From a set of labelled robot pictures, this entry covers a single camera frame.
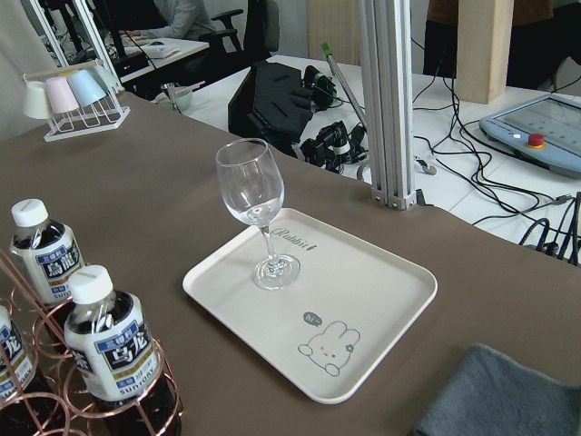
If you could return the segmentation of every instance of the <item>black pants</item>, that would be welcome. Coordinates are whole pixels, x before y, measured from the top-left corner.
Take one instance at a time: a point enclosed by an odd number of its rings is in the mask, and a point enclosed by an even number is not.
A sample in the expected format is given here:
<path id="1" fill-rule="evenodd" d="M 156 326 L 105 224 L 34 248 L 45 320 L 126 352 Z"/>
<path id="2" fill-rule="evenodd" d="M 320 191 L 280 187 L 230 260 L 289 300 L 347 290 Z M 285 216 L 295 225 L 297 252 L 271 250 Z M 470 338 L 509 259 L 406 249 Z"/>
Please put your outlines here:
<path id="1" fill-rule="evenodd" d="M 424 74 L 453 77 L 458 29 L 426 22 Z M 558 7 L 551 20 L 512 28 L 507 85 L 537 89 L 571 56 L 581 64 L 581 4 Z"/>

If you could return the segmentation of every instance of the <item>tray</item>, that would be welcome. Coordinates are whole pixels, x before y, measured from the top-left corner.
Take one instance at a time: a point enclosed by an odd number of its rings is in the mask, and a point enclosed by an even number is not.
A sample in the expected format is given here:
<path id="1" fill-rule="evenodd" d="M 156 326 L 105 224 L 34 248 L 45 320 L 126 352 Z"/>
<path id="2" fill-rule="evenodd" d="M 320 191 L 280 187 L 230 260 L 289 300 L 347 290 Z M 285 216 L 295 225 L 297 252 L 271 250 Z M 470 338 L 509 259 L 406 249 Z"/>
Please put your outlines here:
<path id="1" fill-rule="evenodd" d="M 347 400 L 436 295 L 425 268 L 293 209 L 271 223 L 300 260 L 288 289 L 251 274 L 266 257 L 249 227 L 185 275 L 183 289 L 314 401 Z"/>

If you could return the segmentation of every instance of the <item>folded cloth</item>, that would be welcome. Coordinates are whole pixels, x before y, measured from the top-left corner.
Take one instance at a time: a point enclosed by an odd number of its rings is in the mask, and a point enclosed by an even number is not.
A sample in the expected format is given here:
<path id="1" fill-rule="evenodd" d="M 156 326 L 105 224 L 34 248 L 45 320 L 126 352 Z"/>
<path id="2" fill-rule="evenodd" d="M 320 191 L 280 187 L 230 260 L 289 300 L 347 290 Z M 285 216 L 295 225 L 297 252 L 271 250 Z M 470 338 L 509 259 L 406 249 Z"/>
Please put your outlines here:
<path id="1" fill-rule="evenodd" d="M 533 371 L 486 345 L 470 347 L 416 425 L 421 436 L 581 435 L 581 387 Z"/>

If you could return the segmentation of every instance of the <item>brown table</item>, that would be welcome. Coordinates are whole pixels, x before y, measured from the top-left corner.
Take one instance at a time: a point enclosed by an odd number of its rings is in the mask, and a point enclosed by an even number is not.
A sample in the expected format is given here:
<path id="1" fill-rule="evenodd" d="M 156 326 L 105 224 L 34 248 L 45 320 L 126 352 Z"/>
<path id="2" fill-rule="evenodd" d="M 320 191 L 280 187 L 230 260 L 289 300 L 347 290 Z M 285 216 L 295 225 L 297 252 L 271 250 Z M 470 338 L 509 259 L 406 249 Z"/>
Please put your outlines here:
<path id="1" fill-rule="evenodd" d="M 48 144 L 41 127 L 0 144 L 0 236 L 12 234 L 14 203 L 41 198 L 74 229 L 85 259 L 142 299 L 181 388 L 182 434 L 405 435 L 473 342 L 580 382 L 577 268 L 438 208 L 389 210 L 365 183 L 276 153 L 286 207 L 438 279 L 434 302 L 351 399 L 310 400 L 182 290 L 196 263 L 245 228 L 222 203 L 213 161 L 233 136 L 131 94 L 121 101 L 132 111 L 115 131 Z M 365 273 L 353 264 L 346 273 Z"/>

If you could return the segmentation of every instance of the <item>plastic bottle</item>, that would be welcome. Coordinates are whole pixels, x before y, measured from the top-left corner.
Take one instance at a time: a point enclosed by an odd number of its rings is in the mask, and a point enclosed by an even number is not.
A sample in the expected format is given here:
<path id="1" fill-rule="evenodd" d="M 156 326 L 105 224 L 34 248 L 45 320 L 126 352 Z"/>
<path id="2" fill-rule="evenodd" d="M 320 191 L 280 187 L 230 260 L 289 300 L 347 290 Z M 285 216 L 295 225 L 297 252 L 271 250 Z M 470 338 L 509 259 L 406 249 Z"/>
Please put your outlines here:
<path id="1" fill-rule="evenodd" d="M 179 435 L 180 416 L 172 416 L 175 399 L 161 374 L 162 360 L 153 345 L 137 297 L 116 291 L 103 266 L 90 265 L 69 280 L 74 309 L 64 337 L 100 411 L 113 411 L 141 399 L 154 430 L 170 421 L 165 435 Z M 112 435 L 149 435 L 136 407 L 105 419 Z"/>
<path id="2" fill-rule="evenodd" d="M 15 371 L 24 393 L 51 392 L 49 384 L 41 371 L 31 360 L 20 332 L 10 319 L 8 310 L 0 305 L 0 346 L 4 348 L 8 361 Z M 17 395 L 15 380 L 10 376 L 6 362 L 0 355 L 0 429 L 2 434 L 10 436 L 29 436 L 38 432 L 36 424 L 24 401 L 8 402 Z M 46 431 L 60 429 L 64 426 L 64 413 L 55 400 L 45 397 L 28 399 L 38 421 Z"/>
<path id="3" fill-rule="evenodd" d="M 83 256 L 71 228 L 49 219 L 41 200 L 18 202 L 12 207 L 12 216 L 17 228 L 10 253 L 50 312 L 69 298 L 68 278 L 84 266 Z M 54 314 L 58 325 L 64 327 L 72 309 L 73 305 L 67 304 Z"/>

